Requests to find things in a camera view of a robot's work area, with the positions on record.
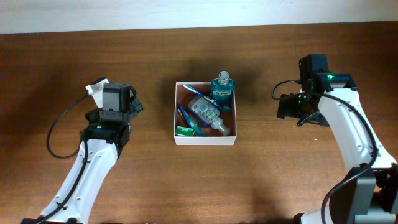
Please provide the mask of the blue disposable razor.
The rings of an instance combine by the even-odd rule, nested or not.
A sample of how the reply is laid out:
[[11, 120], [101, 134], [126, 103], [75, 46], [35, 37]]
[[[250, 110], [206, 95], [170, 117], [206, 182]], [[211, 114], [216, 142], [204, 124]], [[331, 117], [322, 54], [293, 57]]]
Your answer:
[[187, 125], [189, 128], [191, 128], [192, 125], [190, 124], [190, 121], [189, 121], [189, 119], [188, 119], [188, 116], [187, 116], [187, 114], [186, 114], [186, 112], [185, 112], [183, 106], [182, 106], [180, 103], [177, 104], [177, 111], [178, 111], [178, 113], [180, 114], [180, 116], [183, 118], [183, 120], [184, 120], [184, 122], [186, 123], [186, 125]]

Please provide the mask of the blue white toothbrush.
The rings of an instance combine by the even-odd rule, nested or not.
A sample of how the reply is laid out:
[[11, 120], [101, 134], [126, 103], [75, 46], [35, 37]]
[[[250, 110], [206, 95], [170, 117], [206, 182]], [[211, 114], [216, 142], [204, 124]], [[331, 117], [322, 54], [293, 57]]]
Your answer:
[[199, 92], [198, 90], [196, 90], [194, 87], [190, 86], [190, 85], [186, 85], [184, 84], [183, 87], [197, 95], [199, 95], [200, 97], [203, 97], [205, 100], [209, 101], [212, 105], [214, 105], [215, 107], [217, 107], [218, 109], [221, 109], [221, 106], [212, 98], [202, 94], [201, 92]]

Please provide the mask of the toothpaste tube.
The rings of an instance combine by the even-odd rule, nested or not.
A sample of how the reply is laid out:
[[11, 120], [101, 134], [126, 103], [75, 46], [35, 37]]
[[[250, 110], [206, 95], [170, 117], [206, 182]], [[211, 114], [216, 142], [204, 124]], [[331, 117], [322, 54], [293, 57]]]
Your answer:
[[203, 130], [196, 124], [196, 122], [194, 122], [194, 120], [189, 119], [189, 124], [191, 126], [191, 128], [194, 130], [194, 133], [198, 136], [198, 137], [207, 137], [207, 135], [203, 132]]

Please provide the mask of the clear pump soap bottle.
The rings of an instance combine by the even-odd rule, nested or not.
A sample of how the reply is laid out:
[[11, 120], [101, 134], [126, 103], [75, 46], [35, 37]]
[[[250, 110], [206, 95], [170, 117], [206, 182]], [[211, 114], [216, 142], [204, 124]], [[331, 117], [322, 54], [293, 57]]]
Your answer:
[[223, 136], [231, 132], [231, 129], [224, 125], [220, 110], [204, 97], [196, 96], [188, 103], [187, 109], [204, 127], [218, 130]]

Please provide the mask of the teal mouthwash bottle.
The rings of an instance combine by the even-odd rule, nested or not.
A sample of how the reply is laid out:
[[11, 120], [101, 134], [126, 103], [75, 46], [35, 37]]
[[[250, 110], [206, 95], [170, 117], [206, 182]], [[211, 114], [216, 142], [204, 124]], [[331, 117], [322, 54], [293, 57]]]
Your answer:
[[231, 106], [234, 89], [235, 82], [227, 71], [221, 71], [218, 78], [211, 81], [211, 97], [220, 106]]

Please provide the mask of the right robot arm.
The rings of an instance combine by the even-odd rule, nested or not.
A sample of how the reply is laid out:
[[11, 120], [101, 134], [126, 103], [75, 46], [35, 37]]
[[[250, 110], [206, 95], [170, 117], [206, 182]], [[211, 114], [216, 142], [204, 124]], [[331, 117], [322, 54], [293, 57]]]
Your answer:
[[315, 212], [299, 213], [294, 223], [397, 223], [397, 161], [371, 127], [351, 75], [333, 73], [326, 55], [299, 60], [299, 93], [282, 94], [277, 117], [296, 118], [297, 126], [331, 128], [346, 175]]

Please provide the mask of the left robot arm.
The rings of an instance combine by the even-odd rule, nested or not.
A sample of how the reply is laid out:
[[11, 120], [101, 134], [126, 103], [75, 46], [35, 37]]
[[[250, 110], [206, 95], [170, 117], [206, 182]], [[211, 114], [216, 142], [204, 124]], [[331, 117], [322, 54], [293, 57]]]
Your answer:
[[131, 120], [143, 110], [135, 89], [104, 78], [86, 90], [96, 108], [85, 114], [88, 125], [80, 132], [76, 160], [39, 217], [24, 218], [23, 223], [88, 223], [104, 179], [129, 142]]

